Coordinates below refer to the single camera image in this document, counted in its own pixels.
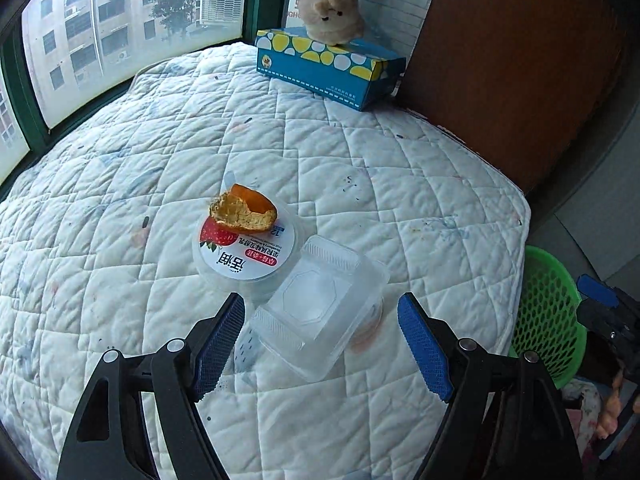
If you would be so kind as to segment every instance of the white quilt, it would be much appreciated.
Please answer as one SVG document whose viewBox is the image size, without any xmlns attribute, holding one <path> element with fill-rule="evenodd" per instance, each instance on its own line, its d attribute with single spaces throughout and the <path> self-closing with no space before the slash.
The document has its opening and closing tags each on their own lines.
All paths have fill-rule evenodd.
<svg viewBox="0 0 640 480">
<path fill-rule="evenodd" d="M 325 381 L 304 384 L 265 354 L 198 405 L 231 478 L 413 477 L 445 405 L 398 328 L 408 290 L 457 336 L 507 351 L 529 228 L 522 193 L 434 126 L 270 80 L 255 57 L 238 43 L 148 70 L 0 204 L 0 419 L 43 479 L 55 478 L 104 351 L 155 352 L 222 305 L 191 237 L 225 171 L 392 273 L 379 330 Z"/>
</svg>

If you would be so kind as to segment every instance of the white label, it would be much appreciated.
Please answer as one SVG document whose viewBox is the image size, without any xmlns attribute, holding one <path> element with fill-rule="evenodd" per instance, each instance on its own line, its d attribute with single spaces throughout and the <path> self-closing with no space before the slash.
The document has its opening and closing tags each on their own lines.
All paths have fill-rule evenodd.
<svg viewBox="0 0 640 480">
<path fill-rule="evenodd" d="M 212 230 L 210 222 L 205 220 L 200 229 L 200 254 L 217 273 L 235 280 L 255 280 L 271 274 L 287 260 L 296 241 L 288 216 L 278 217 L 270 232 L 255 235 L 206 235 Z"/>
</svg>

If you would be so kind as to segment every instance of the plush toy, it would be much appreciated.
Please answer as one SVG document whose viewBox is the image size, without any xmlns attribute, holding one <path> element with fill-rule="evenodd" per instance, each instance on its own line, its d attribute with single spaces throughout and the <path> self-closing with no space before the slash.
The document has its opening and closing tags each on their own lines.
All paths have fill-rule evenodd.
<svg viewBox="0 0 640 480">
<path fill-rule="evenodd" d="M 349 43 L 364 35 L 358 0 L 299 0 L 298 13 L 307 35 L 320 43 Z"/>
</svg>

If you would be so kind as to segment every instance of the green basket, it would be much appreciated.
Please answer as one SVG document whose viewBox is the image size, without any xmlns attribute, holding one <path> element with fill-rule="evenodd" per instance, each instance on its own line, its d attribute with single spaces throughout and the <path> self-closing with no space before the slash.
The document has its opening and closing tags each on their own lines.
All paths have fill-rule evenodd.
<svg viewBox="0 0 640 480">
<path fill-rule="evenodd" d="M 587 330 L 575 318 L 580 301 L 574 280 L 562 264 L 546 251 L 527 246 L 510 355 L 536 351 L 556 388 L 571 380 L 584 356 Z"/>
</svg>

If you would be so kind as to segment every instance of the brown wooden panel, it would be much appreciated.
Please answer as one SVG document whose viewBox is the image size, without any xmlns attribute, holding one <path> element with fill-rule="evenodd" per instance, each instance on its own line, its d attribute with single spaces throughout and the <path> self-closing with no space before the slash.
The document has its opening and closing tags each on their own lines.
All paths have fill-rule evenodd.
<svg viewBox="0 0 640 480">
<path fill-rule="evenodd" d="M 605 0 L 433 0 L 398 102 L 527 192 L 610 88 L 624 43 Z"/>
</svg>

